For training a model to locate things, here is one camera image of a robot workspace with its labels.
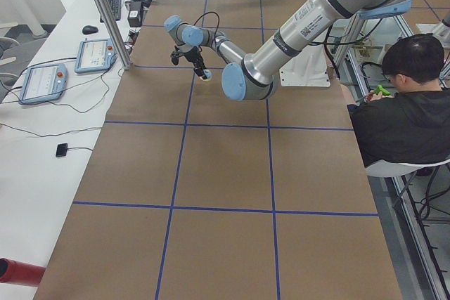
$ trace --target white desk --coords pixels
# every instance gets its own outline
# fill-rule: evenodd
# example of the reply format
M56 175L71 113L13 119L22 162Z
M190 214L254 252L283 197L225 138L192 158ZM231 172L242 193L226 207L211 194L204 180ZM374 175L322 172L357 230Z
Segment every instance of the white desk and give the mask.
M127 11L117 22L125 40L129 26ZM82 28L94 25L99 32L84 36ZM94 0L76 0L58 23L31 64L77 56L84 39L108 37L99 21ZM66 63L69 75L67 88L99 77L100 73L74 73L75 62ZM0 105L0 123L33 131L40 135L60 134L71 130L101 127L120 82L122 64L118 58L103 79L110 87L104 100L94 109L80 114L67 106L44 103L22 106L18 103ZM23 77L15 86L20 86ZM88 110L106 92L101 79L67 90L55 103L67 103L78 110ZM16 101L8 94L4 102ZM56 158L56 146L68 143L70 148L93 148L99 130L68 133L40 138L22 131L0 126L0 256L39 266L46 266L60 229L72 203L81 177L91 155L90 150L70 150L66 157ZM0 299L32 299L35 287L0 285Z

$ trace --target red cylinder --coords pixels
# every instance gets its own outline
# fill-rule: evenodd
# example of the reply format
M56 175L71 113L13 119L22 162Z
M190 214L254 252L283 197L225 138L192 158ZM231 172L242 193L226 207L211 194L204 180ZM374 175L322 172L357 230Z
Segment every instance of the red cylinder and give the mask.
M44 272L45 268L41 266L5 258L0 259L0 282L37 287Z

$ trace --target computer keyboard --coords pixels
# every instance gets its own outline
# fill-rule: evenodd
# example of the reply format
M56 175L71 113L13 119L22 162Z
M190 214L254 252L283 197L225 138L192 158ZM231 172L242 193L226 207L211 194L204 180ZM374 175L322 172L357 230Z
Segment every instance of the computer keyboard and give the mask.
M108 0L108 3L110 4L114 19L116 19L116 21L120 20L122 14L122 0Z

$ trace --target black jacket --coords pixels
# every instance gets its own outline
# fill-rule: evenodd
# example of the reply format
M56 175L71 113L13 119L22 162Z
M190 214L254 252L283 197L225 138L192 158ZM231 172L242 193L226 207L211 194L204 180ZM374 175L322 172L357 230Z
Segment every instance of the black jacket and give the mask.
M352 114L364 165L435 163L450 155L450 90L397 93Z

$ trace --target white chair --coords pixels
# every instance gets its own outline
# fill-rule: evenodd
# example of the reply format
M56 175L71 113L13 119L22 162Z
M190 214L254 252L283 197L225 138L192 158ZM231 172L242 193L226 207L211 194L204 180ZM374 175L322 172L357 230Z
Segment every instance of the white chair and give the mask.
M432 164L412 164L412 163L391 163L387 162L383 159L372 163L371 165L366 167L367 176L372 177L381 177L381 178L390 178L390 177L398 177L404 176L407 174L411 174L409 179L406 181L404 187L401 189L399 196L395 200L393 206L397 205L398 201L401 199L401 196L408 190L411 181L416 177L417 170L422 168L434 167L438 168L441 165L450 163L450 157L447 157L444 161ZM428 183L429 187L431 186L434 175L430 179Z

